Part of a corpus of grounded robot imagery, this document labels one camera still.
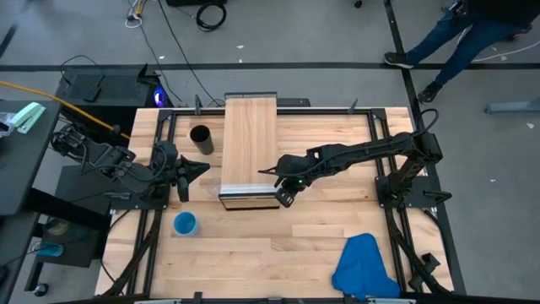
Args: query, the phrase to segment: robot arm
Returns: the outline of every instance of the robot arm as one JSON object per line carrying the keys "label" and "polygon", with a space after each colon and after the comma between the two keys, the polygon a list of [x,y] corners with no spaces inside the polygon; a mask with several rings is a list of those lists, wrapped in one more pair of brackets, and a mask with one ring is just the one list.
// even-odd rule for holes
{"label": "robot arm", "polygon": [[275,187],[280,188],[276,199],[288,208],[298,192],[321,177],[334,176],[353,164],[395,155],[407,156],[402,168],[388,177],[386,192],[395,199],[402,199],[410,192],[413,178],[426,164],[442,159],[437,138],[424,130],[352,146],[326,144],[308,149],[304,157],[284,155],[276,166],[259,172],[278,176]]}
{"label": "robot arm", "polygon": [[155,146],[156,157],[149,166],[134,163],[136,155],[125,148],[98,144],[74,125],[54,133],[52,148],[82,165],[82,174],[98,171],[118,182],[141,199],[151,200],[167,185],[177,186],[182,202],[189,200],[188,185],[210,168],[209,164],[178,159],[174,144],[161,141]]}

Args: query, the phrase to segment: black box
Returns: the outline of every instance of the black box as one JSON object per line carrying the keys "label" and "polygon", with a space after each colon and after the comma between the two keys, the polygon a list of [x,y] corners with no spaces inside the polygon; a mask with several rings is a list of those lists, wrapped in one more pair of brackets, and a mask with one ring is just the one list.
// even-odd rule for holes
{"label": "black box", "polygon": [[[157,107],[154,92],[160,87],[158,75],[140,69],[67,68],[60,80],[57,97],[88,112],[111,126],[117,125],[122,133],[130,135],[138,108]],[[172,107],[170,101],[165,106]],[[110,132],[77,112],[62,108],[62,114],[71,122],[80,122],[92,131],[97,142],[111,142]],[[121,138],[112,144],[128,145]]]}

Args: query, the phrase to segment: blue cloth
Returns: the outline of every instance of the blue cloth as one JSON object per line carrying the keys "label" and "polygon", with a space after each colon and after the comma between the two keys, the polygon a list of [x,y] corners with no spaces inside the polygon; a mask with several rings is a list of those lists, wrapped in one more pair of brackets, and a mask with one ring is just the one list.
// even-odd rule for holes
{"label": "blue cloth", "polygon": [[399,285],[386,275],[375,238],[365,233],[347,240],[332,285],[359,300],[366,296],[399,297]]}

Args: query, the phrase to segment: gray floor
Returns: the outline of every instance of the gray floor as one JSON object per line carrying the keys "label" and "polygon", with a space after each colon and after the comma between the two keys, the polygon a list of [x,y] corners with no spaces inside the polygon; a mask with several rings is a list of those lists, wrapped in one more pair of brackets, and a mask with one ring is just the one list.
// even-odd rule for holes
{"label": "gray floor", "polygon": [[[419,42],[441,16],[435,0],[394,0],[406,49]],[[380,62],[393,49],[381,0],[365,0],[360,10],[349,0],[229,0],[229,18],[213,33],[200,32],[179,11],[165,7],[191,62]],[[124,27],[127,0],[34,1],[24,13],[15,0],[0,3],[0,35],[17,22],[13,42],[0,65],[60,64],[84,54],[97,63],[154,63],[139,30]],[[193,13],[194,8],[186,8]],[[167,31],[158,4],[148,0],[144,29],[163,63],[184,63]],[[540,22],[518,41],[500,42],[480,57],[520,49],[540,40]],[[456,39],[426,62],[444,62]],[[537,48],[487,62],[540,62]],[[84,60],[73,64],[86,64]],[[412,71],[421,90],[437,71]],[[307,97],[314,106],[408,106],[402,75],[397,70],[295,69],[197,71],[214,97],[231,91],[275,90],[282,97]],[[186,71],[166,71],[173,90],[192,101],[206,98]],[[0,80],[53,93],[59,73],[0,73]],[[434,105],[441,112],[434,127],[445,158],[437,166],[442,187],[453,193],[448,202],[451,228],[471,295],[540,300],[540,207],[534,180],[540,169],[540,116],[489,116],[489,102],[530,100],[540,95],[540,71],[466,71],[450,82]],[[0,87],[5,100],[40,97]],[[35,186],[54,192],[61,156],[46,154]],[[12,303],[47,303],[92,296],[99,271],[47,265],[41,281],[51,292],[34,298],[22,291],[31,264],[26,258]]]}

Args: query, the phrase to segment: blue cup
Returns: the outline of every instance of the blue cup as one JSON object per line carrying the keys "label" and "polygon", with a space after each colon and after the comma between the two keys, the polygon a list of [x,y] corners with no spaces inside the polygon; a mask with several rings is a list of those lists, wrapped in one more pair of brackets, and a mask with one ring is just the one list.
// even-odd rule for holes
{"label": "blue cup", "polygon": [[181,236],[195,236],[199,232],[199,225],[195,215],[187,211],[181,212],[175,217],[173,226]]}

